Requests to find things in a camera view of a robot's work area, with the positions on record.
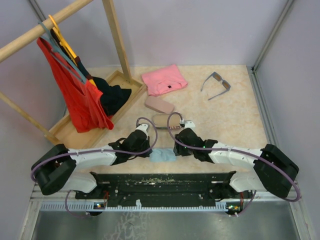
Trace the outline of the flag newspaper print glasses case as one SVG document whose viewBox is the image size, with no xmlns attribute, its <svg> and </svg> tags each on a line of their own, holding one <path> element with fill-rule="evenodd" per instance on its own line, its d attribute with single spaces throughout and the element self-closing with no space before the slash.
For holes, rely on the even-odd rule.
<svg viewBox="0 0 320 240">
<path fill-rule="evenodd" d="M 155 114 L 151 120 L 158 130 L 166 130 L 168 126 L 171 130 L 177 130 L 185 125 L 184 120 L 178 114 L 173 114 L 171 117 L 169 114 Z"/>
</svg>

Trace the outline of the pink glasses case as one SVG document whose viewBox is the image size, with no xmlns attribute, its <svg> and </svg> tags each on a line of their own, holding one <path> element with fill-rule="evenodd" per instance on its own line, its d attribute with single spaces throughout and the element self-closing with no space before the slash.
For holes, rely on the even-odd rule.
<svg viewBox="0 0 320 240">
<path fill-rule="evenodd" d="M 172 103 L 155 96 L 148 96 L 144 105 L 160 114 L 171 114 L 175 110 L 175 106 Z"/>
</svg>

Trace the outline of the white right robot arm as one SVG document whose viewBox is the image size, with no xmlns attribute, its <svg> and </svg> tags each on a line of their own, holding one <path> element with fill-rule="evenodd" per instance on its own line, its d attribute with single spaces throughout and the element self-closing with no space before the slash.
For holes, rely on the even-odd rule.
<svg viewBox="0 0 320 240">
<path fill-rule="evenodd" d="M 293 202 L 301 198 L 301 191 L 295 183 L 299 167 L 273 144 L 266 144 L 263 148 L 230 146 L 213 139 L 203 140 L 190 127 L 171 137 L 177 156 L 193 156 L 201 162 L 246 169 L 233 173 L 223 185 L 223 192 L 229 198 L 235 198 L 240 192 L 256 190 L 290 201 L 291 189 L 296 192 Z"/>
</svg>

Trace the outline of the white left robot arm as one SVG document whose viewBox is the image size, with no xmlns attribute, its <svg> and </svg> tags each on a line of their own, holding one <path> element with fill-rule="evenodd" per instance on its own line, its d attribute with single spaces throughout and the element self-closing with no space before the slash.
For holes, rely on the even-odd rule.
<svg viewBox="0 0 320 240">
<path fill-rule="evenodd" d="M 136 157 L 149 157 L 152 147 L 147 128 L 147 124 L 140 124 L 128 137 L 98 148 L 71 149 L 62 143 L 57 144 L 32 165 L 31 179 L 38 184 L 44 196 L 60 190 L 72 190 L 97 199 L 103 195 L 104 186 L 97 182 L 92 173 L 76 171 L 119 165 Z"/>
</svg>

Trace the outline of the dark navy garment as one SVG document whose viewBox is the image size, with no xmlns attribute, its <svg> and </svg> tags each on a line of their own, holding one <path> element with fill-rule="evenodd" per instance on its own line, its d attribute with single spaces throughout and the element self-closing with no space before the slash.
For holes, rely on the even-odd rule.
<svg viewBox="0 0 320 240">
<path fill-rule="evenodd" d="M 99 91 L 102 92 L 100 102 L 105 114 L 113 116 L 130 98 L 132 90 L 130 88 L 121 88 L 119 85 L 109 85 L 106 80 L 97 76 L 91 76 L 81 62 L 81 59 L 72 52 L 73 50 L 67 42 L 63 43 L 62 35 L 54 27 L 50 30 L 51 36 L 59 45 L 63 53 L 77 66 L 84 77 Z"/>
</svg>

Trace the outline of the folded pink shirt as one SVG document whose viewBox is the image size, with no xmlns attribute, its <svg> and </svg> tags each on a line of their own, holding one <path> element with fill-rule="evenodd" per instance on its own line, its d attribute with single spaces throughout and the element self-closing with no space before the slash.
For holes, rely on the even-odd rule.
<svg viewBox="0 0 320 240">
<path fill-rule="evenodd" d="M 158 97 L 188 86 L 178 66 L 172 64 L 141 75 L 149 96 Z"/>
</svg>

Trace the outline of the red hanging shirt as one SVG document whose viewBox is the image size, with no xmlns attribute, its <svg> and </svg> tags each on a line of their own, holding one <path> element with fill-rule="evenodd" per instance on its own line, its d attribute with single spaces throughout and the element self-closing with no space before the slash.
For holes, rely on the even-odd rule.
<svg viewBox="0 0 320 240">
<path fill-rule="evenodd" d="M 100 102 L 102 92 L 90 82 L 82 83 L 58 62 L 60 60 L 67 64 L 59 53 L 53 52 L 48 41 L 39 37 L 36 43 L 50 65 L 76 131 L 85 133 L 95 128 L 112 130 L 114 124 L 105 114 Z"/>
</svg>

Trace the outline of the yellow hanger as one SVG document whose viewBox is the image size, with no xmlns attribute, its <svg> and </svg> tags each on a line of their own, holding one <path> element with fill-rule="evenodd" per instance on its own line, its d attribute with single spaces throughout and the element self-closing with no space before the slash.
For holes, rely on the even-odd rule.
<svg viewBox="0 0 320 240">
<path fill-rule="evenodd" d="M 70 47 L 66 39 L 63 37 L 58 24 L 52 15 L 48 15 L 49 19 L 53 23 L 53 28 L 50 30 L 51 36 L 56 41 L 56 44 L 60 47 L 65 56 L 73 62 L 73 64 L 69 63 L 70 66 L 73 67 L 74 70 L 78 72 L 78 75 L 81 77 L 81 81 L 84 83 L 89 81 L 93 86 L 96 87 L 96 84 L 93 80 L 93 77 L 85 71 L 85 68 L 80 60 L 80 58 L 76 55 L 73 49 Z"/>
</svg>

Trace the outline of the grey blue hanger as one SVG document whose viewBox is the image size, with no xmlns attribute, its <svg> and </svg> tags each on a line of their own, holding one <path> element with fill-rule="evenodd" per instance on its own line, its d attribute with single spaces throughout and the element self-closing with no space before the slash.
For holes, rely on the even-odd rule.
<svg viewBox="0 0 320 240">
<path fill-rule="evenodd" d="M 83 84 L 87 82 L 87 78 L 81 73 L 79 68 L 76 66 L 76 64 L 69 59 L 65 53 L 61 50 L 61 48 L 57 45 L 55 39 L 52 37 L 51 32 L 47 27 L 44 25 L 43 22 L 39 21 L 39 25 L 44 29 L 47 37 L 42 37 L 44 40 L 50 43 L 52 47 L 52 51 L 54 53 L 59 53 L 59 55 L 67 62 L 67 64 L 62 63 L 60 60 L 56 59 L 59 63 L 61 63 L 70 73 L 72 73 L 79 81 L 81 81 Z"/>
</svg>

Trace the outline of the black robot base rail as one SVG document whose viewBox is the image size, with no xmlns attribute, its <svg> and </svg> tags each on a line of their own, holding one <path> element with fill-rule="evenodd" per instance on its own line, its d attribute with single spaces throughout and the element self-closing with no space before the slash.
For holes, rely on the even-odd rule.
<svg viewBox="0 0 320 240">
<path fill-rule="evenodd" d="M 98 200 L 95 208 L 144 211 L 221 211 L 239 214 L 250 190 L 236 192 L 229 173 L 97 174 L 89 193 L 76 191 L 77 200 Z"/>
</svg>

